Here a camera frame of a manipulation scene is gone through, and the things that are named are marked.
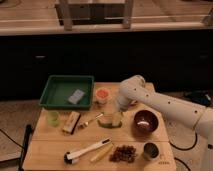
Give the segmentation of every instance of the bristle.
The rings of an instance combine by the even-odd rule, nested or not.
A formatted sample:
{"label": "bristle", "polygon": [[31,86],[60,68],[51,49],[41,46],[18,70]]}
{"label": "bristle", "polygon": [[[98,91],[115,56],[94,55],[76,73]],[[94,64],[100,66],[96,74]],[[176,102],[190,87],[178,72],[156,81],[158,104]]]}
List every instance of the bristle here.
{"label": "bristle", "polygon": [[70,152],[66,152],[66,154],[64,155],[64,162],[67,163],[67,164],[75,164],[79,161],[79,158],[75,158],[75,159],[71,159],[69,160],[67,158],[67,154],[70,154]]}
{"label": "bristle", "polygon": [[72,164],[72,160],[69,160],[67,158],[67,154],[70,154],[70,152],[66,152],[66,154],[64,155],[64,162],[67,163],[67,164]]}
{"label": "bristle", "polygon": [[106,139],[106,140],[104,140],[102,143],[105,144],[105,143],[107,143],[107,142],[110,142],[110,139]]}

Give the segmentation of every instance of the wooden table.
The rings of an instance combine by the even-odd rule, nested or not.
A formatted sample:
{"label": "wooden table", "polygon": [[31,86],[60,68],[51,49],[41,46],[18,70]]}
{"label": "wooden table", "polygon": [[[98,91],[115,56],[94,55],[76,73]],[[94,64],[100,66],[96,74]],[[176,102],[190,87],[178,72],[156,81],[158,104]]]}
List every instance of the wooden table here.
{"label": "wooden table", "polygon": [[[79,111],[82,114],[79,123],[93,118],[100,112],[110,112],[112,110],[113,99],[118,91],[118,83],[95,83],[94,89],[98,87],[107,87],[110,90],[110,98],[107,105],[100,107],[93,104],[89,111]],[[147,83],[147,89],[154,91],[151,83]],[[159,126],[151,135],[142,135],[134,132],[132,127],[134,114],[138,110],[147,109],[156,114],[159,120]],[[75,131],[74,135],[65,135],[62,127],[69,116],[70,111],[60,112],[60,125],[51,127],[46,123],[45,109],[42,110],[38,120],[35,132],[33,134],[28,152],[24,161],[24,170],[84,170],[84,171],[175,171],[176,165],[169,144],[168,135],[165,129],[161,114],[148,106],[138,104],[131,107],[124,113],[122,127],[116,129],[106,129],[99,127],[97,122],[91,123],[84,130]],[[94,142],[105,138],[110,138],[116,146],[133,145],[137,151],[137,157],[134,163],[109,161],[109,154],[97,163],[90,163],[90,158],[97,151],[92,151],[80,157],[77,164],[65,164],[64,154],[70,150],[78,150]],[[154,142],[160,151],[157,159],[146,161],[142,156],[143,146],[146,142]]]}

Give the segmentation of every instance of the dried food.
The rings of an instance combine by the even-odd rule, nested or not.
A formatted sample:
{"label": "dried food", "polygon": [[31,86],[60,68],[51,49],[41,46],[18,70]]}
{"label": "dried food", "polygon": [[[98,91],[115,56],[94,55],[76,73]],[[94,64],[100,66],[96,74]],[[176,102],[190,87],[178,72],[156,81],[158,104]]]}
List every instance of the dried food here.
{"label": "dried food", "polygon": [[112,162],[126,161],[133,163],[136,157],[136,148],[133,146],[123,145],[122,147],[116,147],[113,154],[110,155],[109,160]]}
{"label": "dried food", "polygon": [[99,104],[107,103],[109,97],[109,90],[105,87],[100,87],[95,91],[95,97]]}

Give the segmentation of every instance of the metal cup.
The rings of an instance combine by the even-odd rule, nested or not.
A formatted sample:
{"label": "metal cup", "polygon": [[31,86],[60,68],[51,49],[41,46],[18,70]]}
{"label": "metal cup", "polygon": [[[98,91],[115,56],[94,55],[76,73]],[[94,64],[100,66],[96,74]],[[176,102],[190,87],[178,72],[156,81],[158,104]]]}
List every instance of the metal cup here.
{"label": "metal cup", "polygon": [[146,143],[143,148],[142,156],[146,160],[153,160],[159,155],[158,147],[154,143]]}

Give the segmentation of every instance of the brush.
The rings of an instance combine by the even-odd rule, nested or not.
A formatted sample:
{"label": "brush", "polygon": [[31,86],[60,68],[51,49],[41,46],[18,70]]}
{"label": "brush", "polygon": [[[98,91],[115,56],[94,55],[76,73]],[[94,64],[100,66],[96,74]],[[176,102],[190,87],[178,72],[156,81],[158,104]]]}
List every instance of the brush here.
{"label": "brush", "polygon": [[94,143],[84,149],[81,149],[79,151],[75,151],[75,152],[67,152],[65,155],[64,155],[64,161],[65,163],[68,163],[68,164],[74,164],[76,162],[78,162],[78,158],[80,156],[82,156],[83,154],[89,152],[89,151],[92,151],[92,150],[96,150],[108,143],[110,143],[111,140],[108,138],[108,139],[104,139],[104,140],[101,140],[97,143]]}

